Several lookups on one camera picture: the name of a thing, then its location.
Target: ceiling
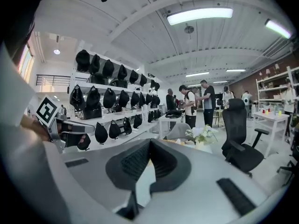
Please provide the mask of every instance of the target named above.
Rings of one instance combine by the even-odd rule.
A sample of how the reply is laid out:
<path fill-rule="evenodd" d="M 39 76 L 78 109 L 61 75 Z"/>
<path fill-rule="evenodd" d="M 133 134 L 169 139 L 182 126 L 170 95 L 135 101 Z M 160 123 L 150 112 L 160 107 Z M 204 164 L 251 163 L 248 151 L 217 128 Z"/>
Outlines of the ceiling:
<path fill-rule="evenodd" d="M 170 26 L 166 16 L 200 7 L 230 7 L 233 17 Z M 290 41 L 265 27 L 277 20 L 295 33 L 273 0 L 43 0 L 36 13 L 45 60 L 73 62 L 79 48 L 94 51 L 132 68 L 145 70 L 168 83 L 194 84 L 202 79 L 234 81 L 247 69 L 272 63 L 289 52 Z M 60 35 L 62 54 L 55 56 Z M 186 78 L 186 74 L 209 71 Z"/>

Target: railing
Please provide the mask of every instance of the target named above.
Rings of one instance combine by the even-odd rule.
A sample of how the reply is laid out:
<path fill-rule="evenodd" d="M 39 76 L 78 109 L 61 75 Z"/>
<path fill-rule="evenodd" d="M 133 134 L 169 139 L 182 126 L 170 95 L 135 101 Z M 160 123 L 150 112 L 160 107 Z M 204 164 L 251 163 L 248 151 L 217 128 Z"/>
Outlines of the railing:
<path fill-rule="evenodd" d="M 51 76 L 51 75 L 36 75 L 36 85 L 63 85 L 69 86 L 71 77 L 68 76 Z M 77 81 L 86 82 L 87 78 L 76 77 Z"/>

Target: fluorescent light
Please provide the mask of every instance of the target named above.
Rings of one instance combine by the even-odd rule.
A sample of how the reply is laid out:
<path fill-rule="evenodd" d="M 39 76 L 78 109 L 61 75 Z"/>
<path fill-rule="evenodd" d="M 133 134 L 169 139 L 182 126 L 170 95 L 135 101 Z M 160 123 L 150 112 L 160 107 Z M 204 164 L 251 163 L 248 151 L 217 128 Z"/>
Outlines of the fluorescent light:
<path fill-rule="evenodd" d="M 202 73 L 197 73 L 197 74 L 186 75 L 186 77 L 194 77 L 194 76 L 207 75 L 207 74 L 209 74 L 209 72 L 202 72 Z"/>
<path fill-rule="evenodd" d="M 235 70 L 226 70 L 226 72 L 243 72 L 246 69 L 235 69 Z"/>
<path fill-rule="evenodd" d="M 193 86 L 200 86 L 200 84 L 192 84 L 192 85 L 189 85 L 188 87 L 193 87 Z"/>
<path fill-rule="evenodd" d="M 185 11 L 177 14 L 173 14 L 167 17 L 167 20 L 170 25 L 175 25 L 185 21 L 192 21 L 195 19 L 202 18 L 214 18 L 214 17 L 224 17 L 231 18 L 233 16 L 233 9 L 231 8 L 200 8 L 190 11 Z"/>
<path fill-rule="evenodd" d="M 291 37 L 291 33 L 289 31 L 287 31 L 282 26 L 278 25 L 277 23 L 275 23 L 271 20 L 268 20 L 266 22 L 266 27 L 272 29 L 273 31 L 278 32 L 279 34 L 281 34 L 282 36 L 284 36 L 287 39 L 289 39 Z"/>
<path fill-rule="evenodd" d="M 56 55 L 59 55 L 59 54 L 60 54 L 60 50 L 59 50 L 59 49 L 55 49 L 55 50 L 54 50 L 54 53 L 55 53 Z"/>

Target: brick wall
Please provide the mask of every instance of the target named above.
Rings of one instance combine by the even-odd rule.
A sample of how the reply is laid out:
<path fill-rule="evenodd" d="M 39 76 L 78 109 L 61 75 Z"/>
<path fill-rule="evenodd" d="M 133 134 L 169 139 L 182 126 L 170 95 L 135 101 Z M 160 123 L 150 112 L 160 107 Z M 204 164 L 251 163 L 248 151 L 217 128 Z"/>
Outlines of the brick wall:
<path fill-rule="evenodd" d="M 262 78 L 266 77 L 266 69 L 270 69 L 270 76 L 275 75 L 274 65 L 278 63 L 280 72 L 285 72 L 286 67 L 289 66 L 291 69 L 299 66 L 299 49 L 294 52 L 294 54 L 290 54 L 284 58 L 282 58 L 279 61 L 274 62 L 273 64 L 257 71 L 256 73 L 253 73 L 252 75 L 235 82 L 229 86 L 229 89 L 234 92 L 236 98 L 241 98 L 242 94 L 245 91 L 249 91 L 250 94 L 252 94 L 252 100 L 257 99 L 257 86 L 256 86 L 256 79 L 261 80 Z M 285 84 L 285 77 L 282 77 L 281 79 L 275 80 L 273 82 L 274 85 L 280 85 Z M 279 91 L 272 91 L 267 92 L 265 94 L 266 97 L 263 98 L 273 98 L 273 95 L 279 94 Z"/>

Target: black office chair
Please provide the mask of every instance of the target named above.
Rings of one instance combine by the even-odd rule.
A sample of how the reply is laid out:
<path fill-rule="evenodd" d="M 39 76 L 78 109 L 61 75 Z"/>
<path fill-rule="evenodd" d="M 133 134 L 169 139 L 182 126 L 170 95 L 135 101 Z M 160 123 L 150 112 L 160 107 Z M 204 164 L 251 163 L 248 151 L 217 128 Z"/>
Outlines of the black office chair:
<path fill-rule="evenodd" d="M 256 140 L 252 147 L 243 144 L 246 140 L 246 110 L 243 100 L 235 98 L 228 101 L 228 109 L 222 112 L 223 120 L 226 128 L 227 140 L 222 146 L 222 154 L 226 157 L 226 161 L 236 166 L 252 177 L 249 172 L 259 165 L 263 160 L 263 155 L 255 148 L 261 135 L 269 134 L 263 129 L 255 129 L 257 131 Z"/>
<path fill-rule="evenodd" d="M 293 151 L 291 156 L 294 157 L 294 159 L 297 161 L 297 164 L 294 165 L 292 161 L 289 161 L 287 167 L 279 167 L 279 169 L 277 170 L 278 173 L 280 172 L 281 169 L 291 171 L 291 176 L 288 179 L 288 181 L 285 183 L 285 185 L 290 181 L 293 175 L 299 174 L 299 131 L 298 130 L 295 131 L 291 150 Z"/>

